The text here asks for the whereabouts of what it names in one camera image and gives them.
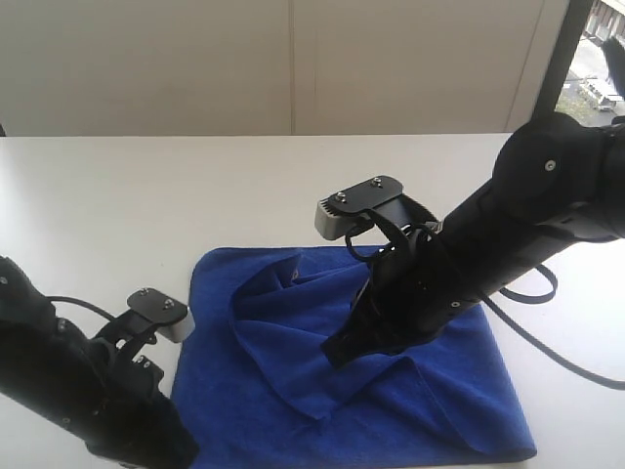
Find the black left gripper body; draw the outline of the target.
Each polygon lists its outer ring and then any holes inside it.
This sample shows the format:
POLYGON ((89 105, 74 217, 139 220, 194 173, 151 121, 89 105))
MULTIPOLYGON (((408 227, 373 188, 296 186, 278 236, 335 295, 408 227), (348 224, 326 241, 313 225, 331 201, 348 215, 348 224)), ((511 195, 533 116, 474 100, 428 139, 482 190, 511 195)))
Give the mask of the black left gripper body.
POLYGON ((169 459, 171 401, 159 390, 163 370, 141 356, 144 342, 122 348, 104 336, 89 342, 90 370, 100 387, 85 395, 85 409, 72 419, 72 432, 87 450, 105 459, 169 459))

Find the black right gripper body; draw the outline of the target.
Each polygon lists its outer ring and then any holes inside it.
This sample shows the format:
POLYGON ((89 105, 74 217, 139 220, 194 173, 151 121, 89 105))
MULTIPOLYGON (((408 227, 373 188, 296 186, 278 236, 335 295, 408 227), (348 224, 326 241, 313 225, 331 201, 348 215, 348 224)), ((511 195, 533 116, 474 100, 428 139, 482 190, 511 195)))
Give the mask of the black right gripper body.
POLYGON ((479 302, 432 229, 418 229, 408 247, 389 247, 369 264, 369 280, 352 309, 357 357, 397 355, 438 338, 479 302))

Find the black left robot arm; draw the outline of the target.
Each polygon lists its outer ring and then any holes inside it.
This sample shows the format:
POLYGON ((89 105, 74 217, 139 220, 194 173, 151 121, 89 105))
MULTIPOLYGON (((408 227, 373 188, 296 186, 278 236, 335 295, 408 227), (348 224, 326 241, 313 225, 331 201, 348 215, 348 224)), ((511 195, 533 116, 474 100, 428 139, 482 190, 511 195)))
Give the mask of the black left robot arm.
POLYGON ((1 392, 129 468, 189 468, 199 446, 159 389, 163 370, 141 353, 193 331, 189 307, 152 287, 127 299, 93 337, 58 316, 10 258, 1 260, 1 392))

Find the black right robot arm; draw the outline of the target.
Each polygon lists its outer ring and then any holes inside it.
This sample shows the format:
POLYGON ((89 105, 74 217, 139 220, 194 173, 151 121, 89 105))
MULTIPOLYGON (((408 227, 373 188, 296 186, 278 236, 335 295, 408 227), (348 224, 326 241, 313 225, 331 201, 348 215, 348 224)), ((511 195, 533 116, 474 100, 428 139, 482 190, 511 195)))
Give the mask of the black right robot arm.
POLYGON ((624 236, 624 123, 586 127, 554 112, 524 124, 490 178, 443 218, 377 176, 324 198, 315 226, 328 240, 371 229, 387 240, 356 254, 368 277, 323 354, 335 367, 397 355, 568 247, 624 236))

